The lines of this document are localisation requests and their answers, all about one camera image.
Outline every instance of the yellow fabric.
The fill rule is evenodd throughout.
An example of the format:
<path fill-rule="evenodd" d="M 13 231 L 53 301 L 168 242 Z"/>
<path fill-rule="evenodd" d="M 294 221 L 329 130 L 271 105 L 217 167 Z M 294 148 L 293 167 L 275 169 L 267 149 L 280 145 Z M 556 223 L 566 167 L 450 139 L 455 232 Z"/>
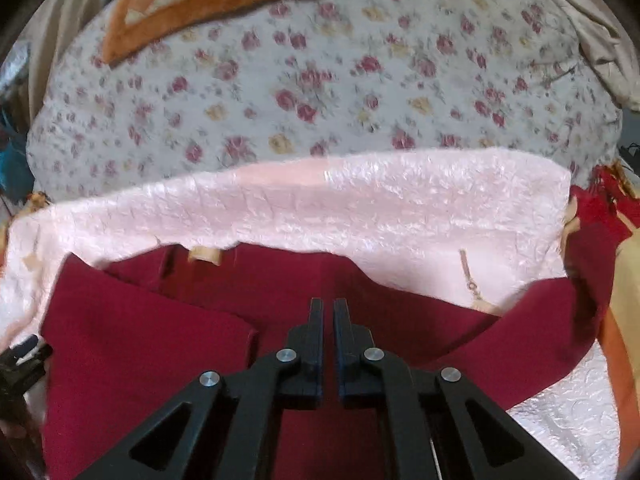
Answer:
<path fill-rule="evenodd" d="M 636 392 L 640 392 L 640 231 L 626 217 L 620 219 L 634 233 L 618 246 L 609 307 L 625 343 Z M 640 396 L 637 400 L 640 409 Z"/>
<path fill-rule="evenodd" d="M 222 260 L 222 250 L 200 245 L 195 246 L 191 251 L 189 251 L 188 256 L 188 261 L 192 262 L 193 260 L 210 262 L 214 265 L 219 266 Z"/>

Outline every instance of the triangular cutout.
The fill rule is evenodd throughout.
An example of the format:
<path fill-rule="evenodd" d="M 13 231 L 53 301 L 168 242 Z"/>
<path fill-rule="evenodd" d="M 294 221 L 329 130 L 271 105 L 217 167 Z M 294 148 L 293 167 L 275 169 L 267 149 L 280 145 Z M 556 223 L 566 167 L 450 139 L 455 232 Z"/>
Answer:
<path fill-rule="evenodd" d="M 166 470 L 190 417 L 191 405 L 184 402 L 129 451 L 131 459 L 155 471 Z"/>
<path fill-rule="evenodd" d="M 480 404 L 471 399 L 465 403 L 465 406 L 491 467 L 500 467 L 524 455 L 523 445 Z"/>

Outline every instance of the yellow flower print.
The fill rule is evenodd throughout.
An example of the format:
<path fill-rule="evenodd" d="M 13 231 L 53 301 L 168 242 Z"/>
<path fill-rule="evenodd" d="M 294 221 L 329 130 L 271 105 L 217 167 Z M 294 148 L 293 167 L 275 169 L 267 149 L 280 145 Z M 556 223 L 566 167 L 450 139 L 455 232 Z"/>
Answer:
<path fill-rule="evenodd" d="M 195 53 L 196 62 L 206 66 L 214 66 L 218 60 L 216 56 L 212 56 L 208 52 L 205 52 L 199 48 Z"/>
<path fill-rule="evenodd" d="M 362 13 L 372 22 L 386 22 L 386 12 L 380 7 L 364 7 Z"/>
<path fill-rule="evenodd" d="M 352 32 L 353 25 L 351 23 L 325 23 L 320 27 L 320 34 L 328 38 L 335 38 L 340 34 L 350 36 Z"/>
<path fill-rule="evenodd" d="M 278 155 L 293 153 L 293 144 L 285 134 L 277 134 L 269 137 L 269 147 Z"/>
<path fill-rule="evenodd" d="M 479 9 L 481 10 L 487 10 L 489 8 L 489 4 L 486 2 L 486 0 L 472 0 L 473 3 L 475 3 Z"/>
<path fill-rule="evenodd" d="M 226 119 L 226 108 L 225 105 L 222 104 L 210 106 L 205 110 L 205 113 L 212 121 L 221 121 Z"/>
<path fill-rule="evenodd" d="M 360 110 L 357 116 L 358 122 L 361 124 L 366 123 L 367 121 L 369 121 L 369 112 L 367 112 L 366 110 Z"/>
<path fill-rule="evenodd" d="M 325 23 L 320 27 L 320 34 L 328 38 L 337 36 L 337 31 L 332 27 L 331 23 Z"/>
<path fill-rule="evenodd" d="M 192 28 L 187 28 L 180 34 L 180 38 L 187 43 L 191 43 L 192 41 L 197 41 L 198 33 Z"/>
<path fill-rule="evenodd" d="M 417 112 L 420 112 L 422 115 L 431 115 L 433 113 L 431 103 L 426 97 L 409 99 L 409 104 L 411 105 L 411 108 L 413 108 Z"/>
<path fill-rule="evenodd" d="M 409 47 L 402 43 L 393 43 L 391 45 L 391 54 L 393 57 L 408 57 L 409 56 Z"/>

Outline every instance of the white textured fabric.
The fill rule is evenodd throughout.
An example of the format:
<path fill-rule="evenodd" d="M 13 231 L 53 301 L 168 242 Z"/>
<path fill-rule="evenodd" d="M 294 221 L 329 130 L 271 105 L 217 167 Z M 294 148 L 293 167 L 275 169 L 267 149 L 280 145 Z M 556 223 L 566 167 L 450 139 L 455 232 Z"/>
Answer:
<path fill-rule="evenodd" d="M 578 478 L 616 477 L 620 426 L 598 343 L 567 377 L 508 413 Z"/>
<path fill-rule="evenodd" d="M 384 285 L 470 306 L 464 248 L 482 294 L 506 310 L 527 283 L 565 276 L 569 183 L 539 156 L 425 150 L 254 164 L 60 203 L 12 224 L 0 343 L 38 330 L 66 254 L 102 266 L 173 243 L 330 251 Z M 597 347 L 511 413 L 581 478 L 614 477 L 620 436 Z"/>

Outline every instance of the beige fabric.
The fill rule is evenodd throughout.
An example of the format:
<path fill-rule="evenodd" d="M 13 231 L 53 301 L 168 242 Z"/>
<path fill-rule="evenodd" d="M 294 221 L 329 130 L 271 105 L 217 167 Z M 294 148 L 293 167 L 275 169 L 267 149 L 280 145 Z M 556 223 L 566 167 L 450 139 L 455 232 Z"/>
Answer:
<path fill-rule="evenodd" d="M 621 106 L 640 111 L 638 56 L 602 0 L 553 0 L 569 17 L 585 56 Z"/>
<path fill-rule="evenodd" d="M 28 89 L 20 108 L 31 123 L 40 108 L 52 67 L 82 28 L 104 7 L 106 0 L 45 0 L 24 29 L 31 41 Z"/>

